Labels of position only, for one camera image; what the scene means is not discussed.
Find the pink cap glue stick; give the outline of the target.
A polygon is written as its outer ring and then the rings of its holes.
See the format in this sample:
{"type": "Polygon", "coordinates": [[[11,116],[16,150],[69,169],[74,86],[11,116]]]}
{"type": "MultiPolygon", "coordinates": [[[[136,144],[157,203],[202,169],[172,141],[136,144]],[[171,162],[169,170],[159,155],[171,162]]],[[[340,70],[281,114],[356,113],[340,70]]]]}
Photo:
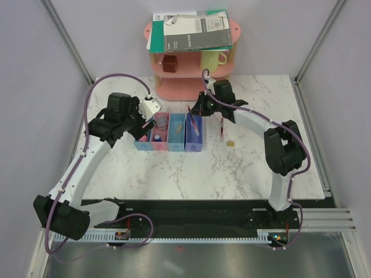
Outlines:
{"type": "Polygon", "coordinates": [[[139,139],[140,142],[147,142],[148,141],[148,136],[144,135],[142,138],[139,139]]]}

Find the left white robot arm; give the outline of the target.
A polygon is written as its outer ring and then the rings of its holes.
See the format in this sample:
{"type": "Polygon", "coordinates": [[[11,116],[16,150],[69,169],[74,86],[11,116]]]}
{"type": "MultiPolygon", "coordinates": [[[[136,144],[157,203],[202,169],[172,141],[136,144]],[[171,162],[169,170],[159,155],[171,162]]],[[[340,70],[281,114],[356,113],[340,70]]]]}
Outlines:
{"type": "Polygon", "coordinates": [[[38,195],[33,207],[41,226],[68,239],[79,240],[86,231],[103,222],[123,227],[127,213],[119,201],[108,198],[83,206],[82,198],[101,161],[124,133],[141,139],[154,127],[153,116],[162,109],[156,98],[111,93],[107,106],[86,128],[85,145],[75,156],[58,184],[46,195],[38,195]]]}

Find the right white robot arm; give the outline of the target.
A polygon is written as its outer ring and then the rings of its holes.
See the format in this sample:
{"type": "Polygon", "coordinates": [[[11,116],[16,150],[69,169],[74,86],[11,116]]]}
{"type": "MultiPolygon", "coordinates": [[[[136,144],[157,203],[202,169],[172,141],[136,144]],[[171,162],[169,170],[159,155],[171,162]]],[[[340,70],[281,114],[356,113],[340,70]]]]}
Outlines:
{"type": "Polygon", "coordinates": [[[296,122],[278,123],[238,100],[226,79],[203,78],[200,92],[191,113],[203,117],[221,113],[224,119],[254,132],[264,141],[265,161],[272,171],[271,193],[265,214],[266,223],[279,228],[292,211],[293,178],[306,172],[311,164],[296,122]]]}

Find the red pen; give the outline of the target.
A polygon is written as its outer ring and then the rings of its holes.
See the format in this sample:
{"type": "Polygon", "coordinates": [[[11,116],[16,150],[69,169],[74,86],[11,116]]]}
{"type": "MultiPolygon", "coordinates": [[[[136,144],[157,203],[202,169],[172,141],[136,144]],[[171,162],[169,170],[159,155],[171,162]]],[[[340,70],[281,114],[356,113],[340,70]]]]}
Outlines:
{"type": "Polygon", "coordinates": [[[199,137],[200,132],[199,132],[199,129],[198,129],[198,123],[200,123],[202,118],[201,118],[200,115],[198,115],[197,118],[194,118],[194,115],[191,112],[191,107],[189,105],[187,105],[187,110],[188,110],[188,114],[189,114],[189,117],[190,117],[190,120],[191,120],[191,124],[194,128],[195,135],[197,137],[199,137]]]}
{"type": "Polygon", "coordinates": [[[221,117],[220,121],[220,142],[224,142],[224,118],[221,117]]]}

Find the purple blue bin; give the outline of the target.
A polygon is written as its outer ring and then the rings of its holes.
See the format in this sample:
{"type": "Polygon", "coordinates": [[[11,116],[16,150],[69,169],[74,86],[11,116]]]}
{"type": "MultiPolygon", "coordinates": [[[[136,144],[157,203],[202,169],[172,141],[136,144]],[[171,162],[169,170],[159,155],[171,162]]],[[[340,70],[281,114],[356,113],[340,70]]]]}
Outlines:
{"type": "Polygon", "coordinates": [[[187,114],[185,125],[185,151],[186,152],[200,152],[203,146],[203,122],[202,117],[197,115],[187,114]],[[198,129],[199,135],[196,134],[191,116],[194,119],[195,125],[198,129]]]}

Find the blue glue stick grey cap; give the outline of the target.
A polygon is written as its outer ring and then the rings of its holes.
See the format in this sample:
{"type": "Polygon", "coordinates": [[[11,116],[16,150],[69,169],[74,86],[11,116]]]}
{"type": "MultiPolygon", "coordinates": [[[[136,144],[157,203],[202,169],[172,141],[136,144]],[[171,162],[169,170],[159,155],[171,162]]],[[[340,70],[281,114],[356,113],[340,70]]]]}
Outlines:
{"type": "Polygon", "coordinates": [[[162,141],[161,136],[158,135],[158,134],[155,135],[154,140],[155,140],[156,142],[161,142],[161,141],[162,141]]]}

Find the clear purple round container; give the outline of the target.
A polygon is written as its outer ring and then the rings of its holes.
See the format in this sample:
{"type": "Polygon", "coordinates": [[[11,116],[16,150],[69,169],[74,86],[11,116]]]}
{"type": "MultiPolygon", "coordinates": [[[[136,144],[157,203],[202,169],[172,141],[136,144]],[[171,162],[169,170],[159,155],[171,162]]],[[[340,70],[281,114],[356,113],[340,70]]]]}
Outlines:
{"type": "Polygon", "coordinates": [[[163,115],[159,115],[155,118],[156,128],[159,131],[165,131],[168,129],[168,118],[163,115]]]}

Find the beige eraser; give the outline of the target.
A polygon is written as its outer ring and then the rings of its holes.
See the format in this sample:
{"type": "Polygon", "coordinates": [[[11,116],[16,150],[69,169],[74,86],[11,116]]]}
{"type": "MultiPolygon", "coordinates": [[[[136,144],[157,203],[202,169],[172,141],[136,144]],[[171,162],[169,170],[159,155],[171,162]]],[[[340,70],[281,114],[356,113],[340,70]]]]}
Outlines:
{"type": "Polygon", "coordinates": [[[183,128],[183,125],[182,125],[182,124],[178,124],[175,133],[176,133],[176,134],[180,134],[182,128],[183,128]]]}

